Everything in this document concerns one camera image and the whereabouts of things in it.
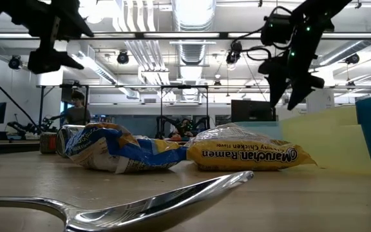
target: desk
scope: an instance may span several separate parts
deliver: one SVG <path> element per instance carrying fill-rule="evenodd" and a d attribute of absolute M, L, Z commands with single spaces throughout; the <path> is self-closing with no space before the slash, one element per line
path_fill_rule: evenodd
<path fill-rule="evenodd" d="M 38 196 L 104 208 L 163 193 L 223 173 L 199 172 L 189 161 L 163 173 L 115 175 L 80 168 L 58 155 L 0 155 L 0 195 Z M 199 217 L 169 232 L 371 231 L 371 176 L 314 168 L 256 172 Z M 54 216 L 0 208 L 0 232 L 62 231 Z"/>

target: spoon handle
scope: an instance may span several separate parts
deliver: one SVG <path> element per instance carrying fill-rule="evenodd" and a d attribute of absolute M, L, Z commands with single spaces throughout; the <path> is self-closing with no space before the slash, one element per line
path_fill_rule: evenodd
<path fill-rule="evenodd" d="M 0 197 L 0 207 L 36 209 L 63 221 L 66 220 L 66 210 L 75 209 L 75 206 L 67 203 L 41 197 Z"/>

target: blue and yellow bag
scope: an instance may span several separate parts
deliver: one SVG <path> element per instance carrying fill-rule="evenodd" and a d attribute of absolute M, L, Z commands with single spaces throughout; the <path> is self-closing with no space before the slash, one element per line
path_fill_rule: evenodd
<path fill-rule="evenodd" d="M 186 160 L 187 148 L 175 142 L 134 137 L 123 126 L 87 125 L 66 145 L 65 154 L 85 168 L 115 173 L 168 169 Z"/>

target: metal spoon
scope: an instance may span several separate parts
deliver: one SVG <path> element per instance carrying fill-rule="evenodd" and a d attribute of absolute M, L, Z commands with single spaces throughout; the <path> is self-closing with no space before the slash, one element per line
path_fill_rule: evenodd
<path fill-rule="evenodd" d="M 253 177 L 243 171 L 106 209 L 88 210 L 39 197 L 0 197 L 0 207 L 45 211 L 64 222 L 64 232 L 165 231 L 215 205 Z"/>

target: crumpled snack bag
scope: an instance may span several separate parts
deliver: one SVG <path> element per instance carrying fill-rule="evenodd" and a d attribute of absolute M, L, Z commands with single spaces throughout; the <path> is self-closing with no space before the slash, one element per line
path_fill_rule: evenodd
<path fill-rule="evenodd" d="M 253 133 L 233 123 L 199 133 L 185 146 L 201 170 L 272 171 L 316 164 L 301 146 Z"/>
<path fill-rule="evenodd" d="M 87 125 L 69 139 L 65 154 L 89 169 L 128 173 L 168 169 L 186 160 L 187 148 L 175 142 L 134 137 L 111 123 Z"/>

